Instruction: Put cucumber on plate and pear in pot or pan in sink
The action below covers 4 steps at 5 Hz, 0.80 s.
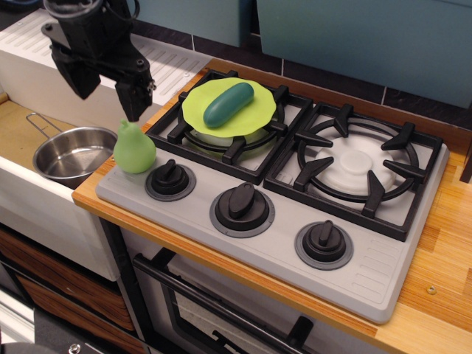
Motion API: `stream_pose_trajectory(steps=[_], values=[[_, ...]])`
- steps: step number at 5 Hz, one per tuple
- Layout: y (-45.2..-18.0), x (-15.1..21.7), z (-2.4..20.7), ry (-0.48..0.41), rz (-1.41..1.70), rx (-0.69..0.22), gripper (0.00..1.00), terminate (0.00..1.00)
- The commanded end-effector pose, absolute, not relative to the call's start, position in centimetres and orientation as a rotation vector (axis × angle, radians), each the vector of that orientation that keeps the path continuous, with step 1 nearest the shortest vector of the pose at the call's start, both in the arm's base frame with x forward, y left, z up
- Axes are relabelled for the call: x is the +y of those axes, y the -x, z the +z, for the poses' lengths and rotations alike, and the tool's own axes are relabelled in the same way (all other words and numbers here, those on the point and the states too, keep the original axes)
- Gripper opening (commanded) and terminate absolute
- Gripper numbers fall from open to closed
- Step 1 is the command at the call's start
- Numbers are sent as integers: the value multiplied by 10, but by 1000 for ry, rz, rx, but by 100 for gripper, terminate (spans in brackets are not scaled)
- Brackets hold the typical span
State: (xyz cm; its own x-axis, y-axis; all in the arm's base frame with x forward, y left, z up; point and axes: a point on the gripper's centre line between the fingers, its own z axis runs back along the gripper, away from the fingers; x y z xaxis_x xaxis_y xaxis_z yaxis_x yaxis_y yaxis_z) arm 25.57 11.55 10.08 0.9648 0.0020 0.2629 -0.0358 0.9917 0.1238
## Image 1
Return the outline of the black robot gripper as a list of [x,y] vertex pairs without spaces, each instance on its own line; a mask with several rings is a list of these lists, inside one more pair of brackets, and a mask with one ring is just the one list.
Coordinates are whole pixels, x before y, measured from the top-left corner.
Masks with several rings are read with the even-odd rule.
[[41,31],[52,42],[52,59],[72,91],[87,99],[100,76],[116,81],[119,102],[129,122],[138,122],[152,105],[156,88],[149,63],[131,43],[140,8],[47,7],[55,23]]

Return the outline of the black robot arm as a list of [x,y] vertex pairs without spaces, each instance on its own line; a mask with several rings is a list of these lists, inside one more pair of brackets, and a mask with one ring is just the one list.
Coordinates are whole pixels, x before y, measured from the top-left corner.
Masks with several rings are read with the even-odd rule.
[[115,82],[128,120],[138,121],[152,105],[156,87],[148,60],[131,42],[139,2],[133,11],[126,1],[45,1],[44,7],[55,22],[41,31],[72,91],[85,100],[107,77]]

